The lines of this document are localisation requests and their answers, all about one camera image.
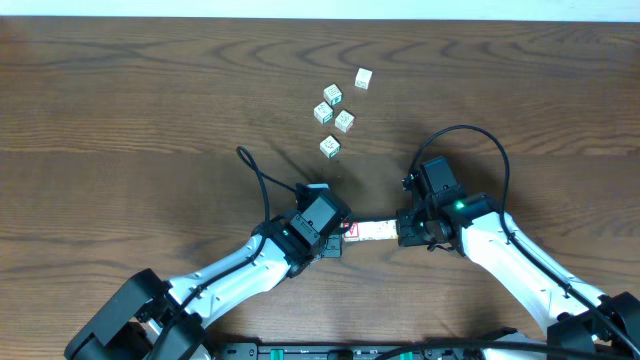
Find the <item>red letter block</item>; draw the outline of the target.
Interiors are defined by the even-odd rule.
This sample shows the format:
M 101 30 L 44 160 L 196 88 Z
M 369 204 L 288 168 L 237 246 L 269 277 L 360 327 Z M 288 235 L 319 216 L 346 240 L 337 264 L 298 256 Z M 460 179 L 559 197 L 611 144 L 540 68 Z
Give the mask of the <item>red letter block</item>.
M 360 240 L 358 223 L 344 223 L 342 238 L 344 242 L 357 242 Z

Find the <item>wooden block row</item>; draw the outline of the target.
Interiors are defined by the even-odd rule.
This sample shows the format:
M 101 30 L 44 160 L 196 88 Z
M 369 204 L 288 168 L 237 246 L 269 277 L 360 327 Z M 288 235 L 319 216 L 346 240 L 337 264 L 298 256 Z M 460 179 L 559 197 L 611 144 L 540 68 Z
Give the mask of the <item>wooden block row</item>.
M 389 240 L 387 235 L 387 222 L 388 221 L 379 221 L 376 225 L 376 240 Z

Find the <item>yellow edged wooden block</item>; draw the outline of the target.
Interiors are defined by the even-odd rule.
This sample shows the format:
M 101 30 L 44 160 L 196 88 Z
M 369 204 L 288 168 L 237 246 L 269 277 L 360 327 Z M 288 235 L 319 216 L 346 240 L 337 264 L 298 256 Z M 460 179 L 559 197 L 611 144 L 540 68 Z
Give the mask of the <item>yellow edged wooden block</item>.
M 320 142 L 319 149 L 328 159 L 331 159 L 340 152 L 341 144 L 334 136 L 329 135 Z

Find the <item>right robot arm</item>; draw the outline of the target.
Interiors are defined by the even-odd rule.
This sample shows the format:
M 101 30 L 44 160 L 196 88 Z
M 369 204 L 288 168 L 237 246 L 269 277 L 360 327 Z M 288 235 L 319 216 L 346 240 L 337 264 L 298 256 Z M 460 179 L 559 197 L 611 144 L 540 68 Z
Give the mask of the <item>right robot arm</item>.
M 638 299 L 611 297 L 569 272 L 488 195 L 417 195 L 396 219 L 400 246 L 457 252 L 493 275 L 543 331 L 548 358 L 638 358 Z

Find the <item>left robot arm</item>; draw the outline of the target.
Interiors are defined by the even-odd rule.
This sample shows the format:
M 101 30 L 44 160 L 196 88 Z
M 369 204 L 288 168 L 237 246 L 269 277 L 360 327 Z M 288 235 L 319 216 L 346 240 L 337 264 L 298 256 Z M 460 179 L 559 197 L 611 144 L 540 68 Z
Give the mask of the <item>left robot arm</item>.
M 288 221 L 258 226 L 227 257 L 162 280 L 151 269 L 130 277 L 64 350 L 68 359 L 190 359 L 214 321 L 250 297 L 299 275 L 351 211 L 328 191 Z

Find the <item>plain wooden block centre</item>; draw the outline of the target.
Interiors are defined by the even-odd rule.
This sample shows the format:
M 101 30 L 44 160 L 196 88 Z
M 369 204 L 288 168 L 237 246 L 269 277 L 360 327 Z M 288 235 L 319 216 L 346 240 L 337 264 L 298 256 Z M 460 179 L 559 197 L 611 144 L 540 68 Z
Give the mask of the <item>plain wooden block centre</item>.
M 342 110 L 335 118 L 335 127 L 347 133 L 353 126 L 355 116 L 346 110 Z

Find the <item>plain wooden block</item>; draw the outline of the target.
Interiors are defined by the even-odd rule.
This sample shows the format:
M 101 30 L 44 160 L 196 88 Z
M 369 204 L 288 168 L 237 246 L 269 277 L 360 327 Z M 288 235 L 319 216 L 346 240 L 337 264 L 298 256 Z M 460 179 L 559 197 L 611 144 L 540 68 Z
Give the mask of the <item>plain wooden block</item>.
M 367 90 L 369 88 L 372 75 L 373 72 L 371 70 L 359 68 L 355 76 L 354 85 L 357 88 Z
M 347 133 L 353 126 L 355 116 L 346 110 L 342 110 L 335 118 L 335 127 Z

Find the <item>teal edged wooden block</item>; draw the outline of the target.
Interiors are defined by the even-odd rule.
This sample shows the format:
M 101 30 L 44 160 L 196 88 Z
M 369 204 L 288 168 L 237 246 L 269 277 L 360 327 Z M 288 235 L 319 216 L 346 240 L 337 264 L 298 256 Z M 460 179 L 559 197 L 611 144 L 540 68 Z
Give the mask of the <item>teal edged wooden block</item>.
M 334 111 L 328 103 L 323 101 L 314 108 L 313 114 L 321 124 L 325 124 L 333 118 Z

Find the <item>green edged wooden block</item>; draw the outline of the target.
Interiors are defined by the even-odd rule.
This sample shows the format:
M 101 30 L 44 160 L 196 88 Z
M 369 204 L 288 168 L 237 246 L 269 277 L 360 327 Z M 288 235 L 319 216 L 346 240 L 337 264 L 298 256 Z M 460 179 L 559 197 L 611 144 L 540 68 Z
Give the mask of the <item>green edged wooden block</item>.
M 335 106 L 342 101 L 343 93 L 336 84 L 331 84 L 323 90 L 323 98 L 330 106 Z

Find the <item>far plain wooden block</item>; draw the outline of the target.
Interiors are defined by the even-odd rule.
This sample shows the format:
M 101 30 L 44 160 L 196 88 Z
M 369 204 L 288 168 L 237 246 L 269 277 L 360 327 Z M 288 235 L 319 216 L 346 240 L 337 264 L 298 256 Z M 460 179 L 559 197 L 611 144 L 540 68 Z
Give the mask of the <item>far plain wooden block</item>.
M 357 88 L 367 90 L 369 88 L 372 75 L 373 72 L 371 70 L 359 68 L 355 76 L 354 85 Z

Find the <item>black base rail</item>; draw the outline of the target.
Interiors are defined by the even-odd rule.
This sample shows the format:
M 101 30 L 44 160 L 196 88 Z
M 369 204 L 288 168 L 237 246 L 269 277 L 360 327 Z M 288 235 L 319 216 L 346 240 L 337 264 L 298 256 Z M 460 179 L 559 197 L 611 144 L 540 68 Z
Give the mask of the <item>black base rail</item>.
M 215 360 L 374 360 L 397 345 L 357 344 L 257 344 L 227 343 L 216 345 Z M 417 350 L 395 356 L 396 360 L 467 360 L 484 359 L 480 350 L 437 348 Z

